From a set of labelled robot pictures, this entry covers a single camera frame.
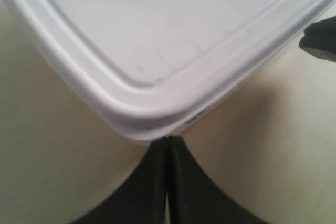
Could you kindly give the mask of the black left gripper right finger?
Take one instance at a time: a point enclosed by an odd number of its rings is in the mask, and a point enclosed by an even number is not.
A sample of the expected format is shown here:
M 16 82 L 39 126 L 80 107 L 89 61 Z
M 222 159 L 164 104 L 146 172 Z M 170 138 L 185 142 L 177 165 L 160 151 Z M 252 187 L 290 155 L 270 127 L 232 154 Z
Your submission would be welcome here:
M 265 223 L 228 197 L 202 170 L 183 138 L 167 143 L 167 195 L 171 223 Z

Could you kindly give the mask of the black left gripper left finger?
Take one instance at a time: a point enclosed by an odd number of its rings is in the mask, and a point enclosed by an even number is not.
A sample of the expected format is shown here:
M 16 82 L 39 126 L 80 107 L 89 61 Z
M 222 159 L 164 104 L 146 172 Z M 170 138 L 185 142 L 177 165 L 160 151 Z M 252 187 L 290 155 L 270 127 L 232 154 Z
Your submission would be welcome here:
M 166 141 L 152 142 L 122 185 L 74 223 L 165 223 L 166 160 Z

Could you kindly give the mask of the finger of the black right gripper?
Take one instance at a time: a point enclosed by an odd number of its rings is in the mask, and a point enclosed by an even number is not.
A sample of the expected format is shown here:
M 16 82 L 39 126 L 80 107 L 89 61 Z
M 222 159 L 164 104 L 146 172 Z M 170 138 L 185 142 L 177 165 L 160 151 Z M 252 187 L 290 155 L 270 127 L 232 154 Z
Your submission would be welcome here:
M 300 49 L 318 59 L 335 62 L 335 20 L 333 16 L 310 24 L 299 41 Z

